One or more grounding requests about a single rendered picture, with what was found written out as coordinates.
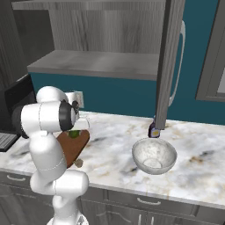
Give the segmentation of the pale white gripper body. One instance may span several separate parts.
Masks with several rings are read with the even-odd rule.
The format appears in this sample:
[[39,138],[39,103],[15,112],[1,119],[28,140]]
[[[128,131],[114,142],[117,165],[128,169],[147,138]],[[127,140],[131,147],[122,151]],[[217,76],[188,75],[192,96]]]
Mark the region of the pale white gripper body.
[[90,122],[87,117],[80,117],[76,122],[78,130],[88,130],[90,128]]

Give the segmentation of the brown wooden cutting board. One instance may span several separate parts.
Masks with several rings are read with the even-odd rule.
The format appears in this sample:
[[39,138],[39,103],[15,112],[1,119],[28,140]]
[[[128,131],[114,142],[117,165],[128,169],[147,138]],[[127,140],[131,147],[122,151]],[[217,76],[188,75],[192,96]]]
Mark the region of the brown wooden cutting board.
[[57,141],[62,146],[67,162],[67,168],[73,165],[73,162],[79,157],[89,139],[90,133],[88,130],[82,130],[77,138],[71,138],[65,132],[61,132],[58,135]]

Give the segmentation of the dark condiment bottle yellow label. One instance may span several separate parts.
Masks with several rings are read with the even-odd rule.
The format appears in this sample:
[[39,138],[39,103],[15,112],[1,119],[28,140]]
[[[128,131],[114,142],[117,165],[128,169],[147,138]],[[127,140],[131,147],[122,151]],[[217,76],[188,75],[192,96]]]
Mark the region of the dark condiment bottle yellow label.
[[148,137],[149,138],[159,138],[160,137],[160,130],[156,129],[156,121],[155,120],[153,120],[149,126]]

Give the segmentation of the dark grey tall cabinet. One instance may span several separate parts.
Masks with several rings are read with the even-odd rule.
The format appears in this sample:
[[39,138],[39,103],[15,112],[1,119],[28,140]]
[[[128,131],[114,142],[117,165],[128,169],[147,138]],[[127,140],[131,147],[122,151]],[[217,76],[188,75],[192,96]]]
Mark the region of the dark grey tall cabinet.
[[12,3],[21,1],[0,0],[0,91],[54,50],[48,11],[13,10]]

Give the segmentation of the grey wooden cabinet door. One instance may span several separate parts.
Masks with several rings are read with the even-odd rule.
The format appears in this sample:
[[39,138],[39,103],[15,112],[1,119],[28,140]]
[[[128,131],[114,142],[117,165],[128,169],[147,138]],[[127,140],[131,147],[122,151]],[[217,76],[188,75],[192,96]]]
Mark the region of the grey wooden cabinet door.
[[184,8],[185,0],[166,0],[165,2],[156,80],[156,128],[160,130],[164,129],[167,119]]

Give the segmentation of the black appliance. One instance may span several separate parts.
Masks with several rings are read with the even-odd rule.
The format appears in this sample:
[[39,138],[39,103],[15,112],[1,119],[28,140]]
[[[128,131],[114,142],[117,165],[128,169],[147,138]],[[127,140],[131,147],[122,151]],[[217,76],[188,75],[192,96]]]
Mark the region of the black appliance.
[[20,137],[11,122],[13,110],[19,105],[35,102],[33,83],[29,75],[0,91],[0,152],[6,152]]

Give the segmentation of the grey drawer front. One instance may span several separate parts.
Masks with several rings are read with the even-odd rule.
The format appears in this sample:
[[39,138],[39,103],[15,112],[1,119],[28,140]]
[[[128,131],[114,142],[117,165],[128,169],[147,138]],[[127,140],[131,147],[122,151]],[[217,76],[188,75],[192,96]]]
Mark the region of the grey drawer front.
[[30,188],[30,176],[0,171],[0,183]]
[[188,203],[140,196],[127,192],[106,191],[105,199],[128,206],[153,209],[173,214],[190,215],[192,211],[192,205]]

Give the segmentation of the grey base cupboard door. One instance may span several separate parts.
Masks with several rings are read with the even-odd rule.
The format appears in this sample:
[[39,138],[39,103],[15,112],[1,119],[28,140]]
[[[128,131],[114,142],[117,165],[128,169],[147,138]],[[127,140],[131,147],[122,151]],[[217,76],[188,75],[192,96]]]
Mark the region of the grey base cupboard door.
[[82,209],[90,225],[137,225],[139,214],[142,215],[142,225],[146,221],[144,211],[129,207],[83,200]]
[[176,216],[170,216],[166,214],[148,213],[146,219],[146,225],[151,225],[151,217],[154,216],[154,225],[204,225],[201,221],[192,221]]

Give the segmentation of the white wall outlet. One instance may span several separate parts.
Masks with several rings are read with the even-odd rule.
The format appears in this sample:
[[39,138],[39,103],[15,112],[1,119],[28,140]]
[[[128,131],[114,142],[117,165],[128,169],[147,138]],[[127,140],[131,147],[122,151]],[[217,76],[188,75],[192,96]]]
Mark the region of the white wall outlet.
[[76,101],[79,104],[80,108],[84,108],[84,101],[83,101],[83,93],[81,91],[75,91]]

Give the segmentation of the grey wooden wall cabinet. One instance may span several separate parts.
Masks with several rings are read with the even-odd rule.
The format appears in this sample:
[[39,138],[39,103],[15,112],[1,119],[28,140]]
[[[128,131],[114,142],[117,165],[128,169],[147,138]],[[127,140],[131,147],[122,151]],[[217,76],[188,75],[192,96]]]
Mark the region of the grey wooden wall cabinet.
[[17,11],[47,11],[54,50],[29,72],[157,78],[166,0],[25,0]]

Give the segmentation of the grey window frame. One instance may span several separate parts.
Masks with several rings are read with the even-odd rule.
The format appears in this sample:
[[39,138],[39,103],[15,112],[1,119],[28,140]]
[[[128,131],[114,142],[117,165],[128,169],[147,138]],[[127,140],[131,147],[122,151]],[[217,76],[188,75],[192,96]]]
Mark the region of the grey window frame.
[[225,0],[218,0],[195,99],[225,102]]

